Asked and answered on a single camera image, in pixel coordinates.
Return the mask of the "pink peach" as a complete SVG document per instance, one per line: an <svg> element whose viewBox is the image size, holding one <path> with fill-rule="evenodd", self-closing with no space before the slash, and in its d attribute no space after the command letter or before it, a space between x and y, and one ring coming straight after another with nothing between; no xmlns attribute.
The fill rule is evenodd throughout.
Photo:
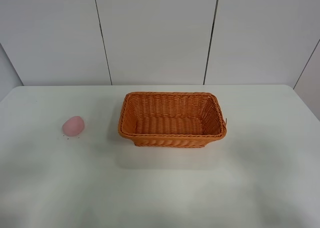
<svg viewBox="0 0 320 228"><path fill-rule="evenodd" d="M64 135L75 137L85 129L85 122L80 116L73 116L68 119L62 126Z"/></svg>

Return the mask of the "orange wicker basket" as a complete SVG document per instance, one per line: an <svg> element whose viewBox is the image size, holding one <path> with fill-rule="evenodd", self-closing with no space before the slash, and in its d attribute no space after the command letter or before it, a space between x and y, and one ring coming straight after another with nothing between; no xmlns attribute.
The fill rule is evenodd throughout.
<svg viewBox="0 0 320 228"><path fill-rule="evenodd" d="M118 133L139 147L203 148L223 139L227 124L209 92L131 92Z"/></svg>

